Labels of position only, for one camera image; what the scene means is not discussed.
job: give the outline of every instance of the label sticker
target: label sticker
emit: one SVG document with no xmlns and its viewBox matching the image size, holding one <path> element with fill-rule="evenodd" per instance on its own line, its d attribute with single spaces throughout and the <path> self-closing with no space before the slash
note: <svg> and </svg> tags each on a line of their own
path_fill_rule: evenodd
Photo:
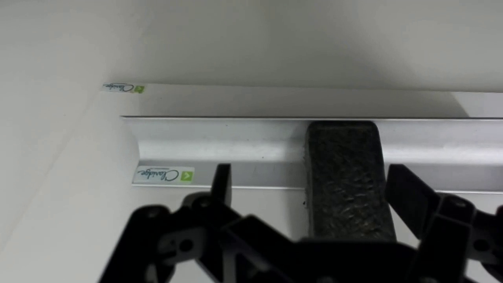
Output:
<svg viewBox="0 0 503 283">
<path fill-rule="evenodd" d="M 134 83 L 108 83 L 105 85 L 113 93 L 134 93 L 134 94 L 143 94 L 145 85 L 134 85 Z"/>
<path fill-rule="evenodd" d="M 138 167 L 134 184 L 192 184 L 192 167 Z"/>
</svg>

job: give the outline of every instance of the black sponge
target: black sponge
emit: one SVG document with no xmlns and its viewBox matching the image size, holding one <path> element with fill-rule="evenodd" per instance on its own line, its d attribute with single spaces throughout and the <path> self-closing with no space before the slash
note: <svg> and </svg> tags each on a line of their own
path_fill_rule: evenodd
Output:
<svg viewBox="0 0 503 283">
<path fill-rule="evenodd" d="M 306 146 L 311 236 L 394 239 L 376 124 L 313 123 L 308 127 Z"/>
</svg>

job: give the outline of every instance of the small sticker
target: small sticker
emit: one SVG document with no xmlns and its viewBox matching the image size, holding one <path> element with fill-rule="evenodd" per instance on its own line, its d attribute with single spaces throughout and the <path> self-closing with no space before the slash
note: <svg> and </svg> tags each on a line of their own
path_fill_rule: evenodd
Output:
<svg viewBox="0 0 503 283">
<path fill-rule="evenodd" d="M 134 184 L 192 184 L 192 167 L 138 167 Z"/>
<path fill-rule="evenodd" d="M 134 93 L 134 94 L 143 94 L 145 85 L 134 85 L 134 83 L 108 83 L 105 85 L 113 93 Z"/>
</svg>

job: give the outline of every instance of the white wall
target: white wall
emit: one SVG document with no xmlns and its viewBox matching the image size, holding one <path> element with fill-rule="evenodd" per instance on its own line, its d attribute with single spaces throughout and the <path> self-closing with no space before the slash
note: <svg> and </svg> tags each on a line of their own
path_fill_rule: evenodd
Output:
<svg viewBox="0 0 503 283">
<path fill-rule="evenodd" d="M 102 82 L 501 91 L 501 14 L 492 0 L 0 2 L 0 281 L 86 281 L 110 248 L 127 168 L 88 171 L 134 167 L 135 148 L 102 123 Z"/>
</svg>

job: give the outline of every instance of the white surface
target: white surface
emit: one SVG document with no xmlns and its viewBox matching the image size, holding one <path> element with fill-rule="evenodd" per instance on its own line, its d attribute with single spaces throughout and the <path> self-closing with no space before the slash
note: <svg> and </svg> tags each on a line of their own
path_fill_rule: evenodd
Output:
<svg viewBox="0 0 503 283">
<path fill-rule="evenodd" d="M 501 91 L 501 13 L 490 0 L 0 2 L 0 281 L 86 281 L 110 248 L 135 148 L 105 123 L 113 110 L 83 118 L 102 82 Z M 245 101 L 137 113 L 264 107 Z"/>
</svg>

